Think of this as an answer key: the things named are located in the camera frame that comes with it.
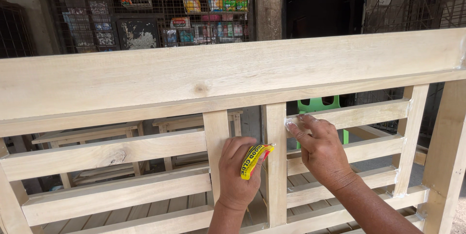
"wood knot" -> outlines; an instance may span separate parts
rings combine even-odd
[[[207,96],[207,91],[208,91],[208,88],[205,84],[197,84],[194,87],[194,92],[196,94],[202,94],[203,96]]]
[[[115,152],[112,152],[110,156],[108,156],[108,158],[106,159],[106,166],[122,164],[123,162],[125,162],[125,158],[126,153],[124,150],[117,150]]]

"hand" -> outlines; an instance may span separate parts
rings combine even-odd
[[[256,139],[249,136],[236,136],[226,140],[223,145],[222,156],[218,163],[220,170],[220,197],[218,202],[227,208],[244,212],[260,186],[259,159],[249,180],[240,176],[241,166],[245,155]]]
[[[312,131],[312,135],[304,133],[291,121],[287,121],[286,126],[301,143],[302,162],[312,175],[331,192],[357,179],[358,175],[348,164],[335,126],[307,114],[298,115],[298,118],[304,122],[304,128]]]

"pink basket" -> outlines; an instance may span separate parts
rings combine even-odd
[[[202,21],[220,21],[220,15],[203,15]]]

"wood glue packet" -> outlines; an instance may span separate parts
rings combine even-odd
[[[270,145],[255,145],[249,148],[248,153],[244,157],[243,165],[241,166],[241,178],[249,180],[254,172],[254,168],[259,160],[264,161],[267,155],[274,150],[275,144]]]

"concrete pillar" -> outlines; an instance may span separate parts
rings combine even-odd
[[[7,0],[26,9],[30,36],[37,55],[60,54],[47,0]]]

